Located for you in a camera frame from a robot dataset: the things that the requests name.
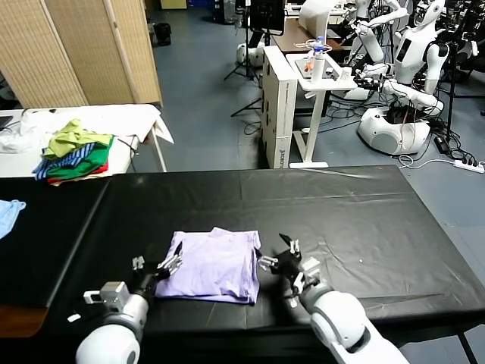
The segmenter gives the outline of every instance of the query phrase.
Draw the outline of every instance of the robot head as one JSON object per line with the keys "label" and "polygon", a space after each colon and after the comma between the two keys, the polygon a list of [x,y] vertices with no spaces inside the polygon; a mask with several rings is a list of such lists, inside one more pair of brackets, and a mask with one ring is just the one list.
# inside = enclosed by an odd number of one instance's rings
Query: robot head
{"label": "robot head", "polygon": [[423,27],[436,21],[444,6],[445,0],[420,0],[415,9],[415,26]]}

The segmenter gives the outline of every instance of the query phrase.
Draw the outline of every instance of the black table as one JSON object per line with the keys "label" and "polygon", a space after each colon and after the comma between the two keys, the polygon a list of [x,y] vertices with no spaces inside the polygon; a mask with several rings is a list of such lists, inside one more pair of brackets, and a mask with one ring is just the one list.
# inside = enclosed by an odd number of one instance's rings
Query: black table
{"label": "black table", "polygon": [[42,309],[58,292],[108,185],[108,180],[87,182],[56,188],[32,178],[0,178],[0,199],[27,203],[13,231],[0,240],[0,337],[9,337],[15,322],[22,321],[15,334],[21,337],[42,324],[47,311]]}
{"label": "black table", "polygon": [[[320,260],[322,275],[355,294],[397,344],[484,322],[485,289],[414,190],[395,166],[367,166],[114,177],[42,334],[82,338],[96,319],[66,318],[83,291],[128,281],[131,259],[141,253],[163,259],[174,231],[214,226],[258,230],[265,254],[286,249],[278,233],[298,238],[303,256]],[[279,280],[262,271],[259,277],[255,306],[157,300],[145,342],[155,350],[163,342],[179,355],[190,348],[244,354],[320,348],[308,315],[279,298]]]}

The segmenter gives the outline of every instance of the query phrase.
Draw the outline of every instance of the blue cloth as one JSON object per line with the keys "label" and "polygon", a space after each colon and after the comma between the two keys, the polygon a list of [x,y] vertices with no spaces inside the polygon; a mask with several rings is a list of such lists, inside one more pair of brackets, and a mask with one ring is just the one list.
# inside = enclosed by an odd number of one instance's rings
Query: blue cloth
{"label": "blue cloth", "polygon": [[75,168],[81,163],[85,157],[87,157],[93,150],[95,143],[88,143],[83,148],[78,149],[76,152],[66,154],[64,157],[54,160],[42,159],[40,164],[33,173],[36,174],[36,180],[44,180],[47,178],[47,172],[50,169],[57,167],[72,167]]}
{"label": "blue cloth", "polygon": [[20,210],[25,209],[26,203],[16,199],[2,201],[0,199],[0,239],[11,232]]}

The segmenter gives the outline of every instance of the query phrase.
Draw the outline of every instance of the folded clothes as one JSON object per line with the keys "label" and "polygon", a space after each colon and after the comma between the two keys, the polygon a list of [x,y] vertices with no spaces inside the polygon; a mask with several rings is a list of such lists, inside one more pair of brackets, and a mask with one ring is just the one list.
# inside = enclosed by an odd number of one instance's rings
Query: folded clothes
{"label": "folded clothes", "polygon": [[91,172],[87,176],[73,178],[72,180],[58,180],[57,178],[48,178],[47,183],[51,184],[53,186],[60,186],[61,184],[65,183],[65,182],[77,182],[79,180],[92,179],[92,178],[97,178],[97,177],[101,178],[101,177],[105,177],[104,172],[106,172],[107,170],[108,170],[108,161],[106,161],[106,163],[104,165],[102,165],[101,167],[99,167],[95,171]]}
{"label": "folded clothes", "polygon": [[10,202],[0,200],[0,239],[12,231],[20,210],[25,206],[25,202],[16,199]]}
{"label": "folded clothes", "polygon": [[43,180],[47,178],[47,172],[53,168],[77,167],[78,164],[81,163],[84,158],[86,158],[92,152],[92,150],[94,149],[94,145],[94,143],[86,144],[83,148],[78,149],[75,152],[66,154],[60,159],[51,160],[43,158],[37,168],[33,170],[33,173],[36,174],[35,179]]}
{"label": "folded clothes", "polygon": [[259,291],[255,248],[257,231],[230,232],[214,227],[210,233],[176,231],[167,257],[183,243],[182,265],[160,281],[157,297],[177,297],[232,303],[255,303]]}
{"label": "folded clothes", "polygon": [[49,169],[47,178],[55,178],[57,180],[71,180],[91,174],[96,169],[106,164],[109,155],[109,149],[113,143],[113,137],[106,146],[100,143],[94,143],[94,147],[90,154],[87,155],[76,167],[56,167]]}

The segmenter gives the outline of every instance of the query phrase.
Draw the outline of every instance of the blue floor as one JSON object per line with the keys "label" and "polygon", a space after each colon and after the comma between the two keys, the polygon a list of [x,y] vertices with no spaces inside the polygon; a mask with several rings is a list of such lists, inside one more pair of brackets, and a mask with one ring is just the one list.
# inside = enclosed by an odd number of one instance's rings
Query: blue floor
{"label": "blue floor", "polygon": [[[233,26],[214,24],[207,11],[166,11],[150,14],[152,21],[166,21],[172,28],[172,45],[155,48],[155,61],[163,93],[162,116],[175,144],[161,142],[169,171],[208,171],[260,168],[264,157],[258,153],[258,134],[251,131],[258,121],[255,111],[239,118],[230,115],[259,96],[256,83],[243,77],[223,78],[234,67],[236,47],[244,40]],[[472,74],[456,93],[485,93],[485,77]],[[442,100],[447,104],[447,96]],[[306,100],[298,98],[302,106]],[[455,101],[453,130],[461,135],[463,147],[485,161],[485,102],[476,99]],[[322,130],[344,125],[350,119],[335,119]],[[309,118],[297,118],[295,125],[308,126]],[[365,146],[356,136],[357,124],[320,133],[315,161],[330,166],[398,164],[388,156]],[[441,158],[433,142],[418,164]],[[296,148],[292,162],[301,161]],[[142,146],[134,159],[138,172],[156,171],[148,147]],[[485,175],[463,171],[445,163],[430,163],[402,173],[452,239],[482,283],[485,284]],[[478,359],[485,362],[485,326],[467,333]],[[465,364],[465,353],[457,337],[408,344],[402,352],[413,364]]]}

